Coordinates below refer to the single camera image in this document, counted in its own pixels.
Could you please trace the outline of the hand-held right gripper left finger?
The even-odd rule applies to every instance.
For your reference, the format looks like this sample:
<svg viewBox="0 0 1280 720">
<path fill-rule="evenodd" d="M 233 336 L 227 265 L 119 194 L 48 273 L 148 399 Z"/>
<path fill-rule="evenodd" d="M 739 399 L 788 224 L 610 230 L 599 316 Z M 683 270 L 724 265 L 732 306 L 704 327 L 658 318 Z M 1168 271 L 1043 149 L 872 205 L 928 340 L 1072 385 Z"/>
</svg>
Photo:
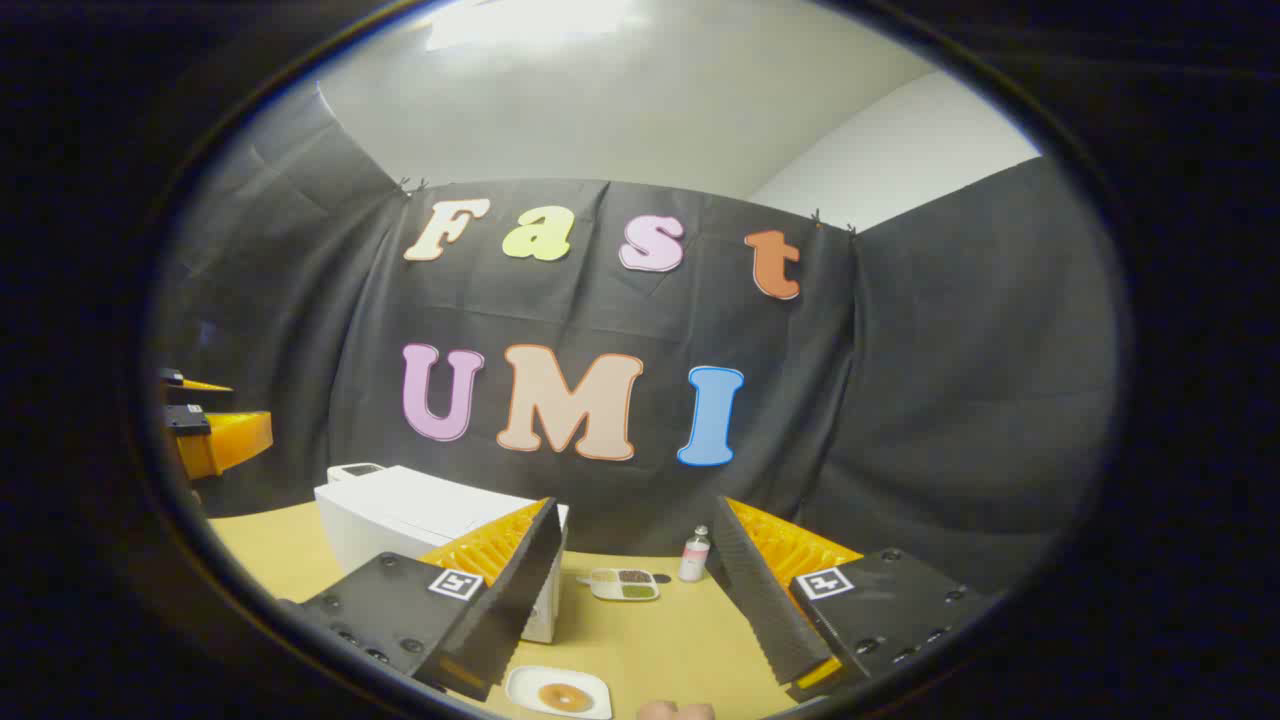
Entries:
<svg viewBox="0 0 1280 720">
<path fill-rule="evenodd" d="M 506 675 L 562 539 L 556 500 L 541 498 L 417 557 L 381 551 L 283 605 L 352 653 L 484 701 Z"/>
</svg>

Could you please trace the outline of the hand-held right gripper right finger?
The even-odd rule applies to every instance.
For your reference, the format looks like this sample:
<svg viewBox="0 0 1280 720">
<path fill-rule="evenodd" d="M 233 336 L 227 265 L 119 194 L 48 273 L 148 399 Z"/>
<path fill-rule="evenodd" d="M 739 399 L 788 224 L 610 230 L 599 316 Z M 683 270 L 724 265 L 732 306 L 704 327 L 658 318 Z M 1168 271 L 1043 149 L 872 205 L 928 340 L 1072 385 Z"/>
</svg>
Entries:
<svg viewBox="0 0 1280 720">
<path fill-rule="evenodd" d="M 863 553 L 726 496 L 710 570 L 797 702 L 893 673 L 998 602 L 904 550 Z"/>
</svg>

